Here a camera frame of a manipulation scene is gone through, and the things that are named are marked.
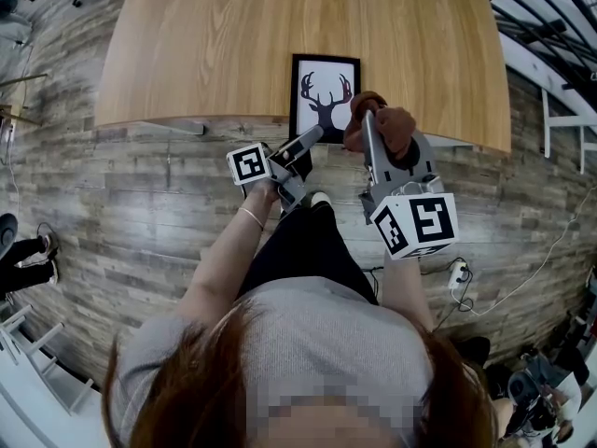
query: woman's left arm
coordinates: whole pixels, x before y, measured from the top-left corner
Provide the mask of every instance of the woman's left arm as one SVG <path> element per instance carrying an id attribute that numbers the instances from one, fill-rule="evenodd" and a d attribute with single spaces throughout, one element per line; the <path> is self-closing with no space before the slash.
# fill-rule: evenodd
<path id="1" fill-rule="evenodd" d="M 254 185 L 241 209 L 199 263 L 187 293 L 176 307 L 177 313 L 212 327 L 229 312 L 261 239 L 262 229 L 251 214 L 265 225 L 276 199 L 277 192 L 270 181 Z"/>

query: deer head print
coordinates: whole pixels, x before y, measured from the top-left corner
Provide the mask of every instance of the deer head print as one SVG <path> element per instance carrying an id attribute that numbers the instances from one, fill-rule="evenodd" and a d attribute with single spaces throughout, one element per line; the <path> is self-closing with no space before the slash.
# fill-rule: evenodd
<path id="1" fill-rule="evenodd" d="M 317 124 L 324 129 L 324 132 L 330 133 L 333 131 L 339 131 L 338 128 L 334 126 L 334 121 L 332 120 L 332 111 L 338 105 L 344 105 L 351 101 L 353 98 L 353 92 L 351 91 L 351 82 L 346 79 L 346 77 L 340 73 L 340 83 L 342 85 L 342 98 L 338 101 L 334 101 L 334 95 L 330 91 L 329 92 L 329 105 L 323 105 L 321 100 L 319 99 L 319 93 L 317 93 L 317 99 L 314 99 L 309 94 L 309 90 L 313 87 L 311 83 L 311 77 L 313 75 L 313 71 L 309 75 L 305 75 L 300 82 L 300 96 L 305 100 L 309 100 L 312 102 L 312 105 L 309 105 L 309 108 L 312 109 L 317 116 L 319 117 L 319 121 Z"/>

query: gray wood plank floor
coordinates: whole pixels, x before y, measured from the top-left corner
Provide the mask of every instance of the gray wood plank floor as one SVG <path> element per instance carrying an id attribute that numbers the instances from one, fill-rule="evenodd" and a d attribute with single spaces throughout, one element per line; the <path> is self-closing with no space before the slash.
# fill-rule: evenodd
<path id="1" fill-rule="evenodd" d="M 44 126 L 19 129 L 12 161 L 21 193 L 20 237 L 33 236 L 40 222 L 52 225 L 62 244 L 62 280 L 14 299 L 34 306 L 26 323 L 34 336 L 62 321 L 66 328 L 49 349 L 99 384 L 115 334 L 126 341 L 148 317 L 176 304 L 201 255 L 241 204 L 226 153 L 254 141 L 275 146 L 287 134 L 283 123 L 233 120 L 212 122 L 201 138 L 147 124 L 95 130 L 90 115 L 122 2 L 85 0 L 81 13 L 66 0 L 34 2 L 24 8 L 37 32 L 30 61 L 28 51 L 11 50 L 0 62 L 0 79 L 18 76 L 25 65 L 27 73 L 52 74 L 28 86 L 27 105 Z M 589 174 L 578 174 L 572 130 L 553 132 L 552 157 L 545 160 L 538 90 L 514 74 L 508 77 L 512 155 L 471 147 L 437 151 L 447 190 L 456 195 L 462 242 L 423 260 L 430 271 L 464 257 L 475 273 L 468 293 L 480 311 L 537 269 L 597 176 L 592 156 Z M 367 182 L 362 157 L 318 146 L 313 162 L 309 185 L 329 193 L 354 258 L 363 268 L 381 265 L 382 244 L 365 225 L 356 198 Z M 0 213 L 16 211 L 16 202 L 2 167 Z M 565 311 L 582 301 L 596 259 L 596 206 L 597 194 L 534 281 L 484 317 L 454 312 L 446 333 L 488 336 L 494 359 L 512 356 L 523 343 L 544 341 Z M 453 307 L 449 276 L 423 279 L 437 318 Z"/>

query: woman's right arm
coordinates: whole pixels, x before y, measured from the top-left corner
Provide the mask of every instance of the woman's right arm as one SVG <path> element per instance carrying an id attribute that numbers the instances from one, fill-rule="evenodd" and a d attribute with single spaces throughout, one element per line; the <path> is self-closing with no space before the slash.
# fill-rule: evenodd
<path id="1" fill-rule="evenodd" d="M 429 331 L 434 329 L 417 259 L 391 260 L 385 254 L 382 306 L 413 317 Z"/>

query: wooden table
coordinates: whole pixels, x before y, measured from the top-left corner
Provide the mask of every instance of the wooden table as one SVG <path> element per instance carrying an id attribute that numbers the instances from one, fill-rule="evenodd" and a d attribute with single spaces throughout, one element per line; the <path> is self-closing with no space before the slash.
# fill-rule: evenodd
<path id="1" fill-rule="evenodd" d="M 126 0 L 96 123 L 288 117 L 292 53 L 362 60 L 426 133 L 510 151 L 489 0 Z"/>

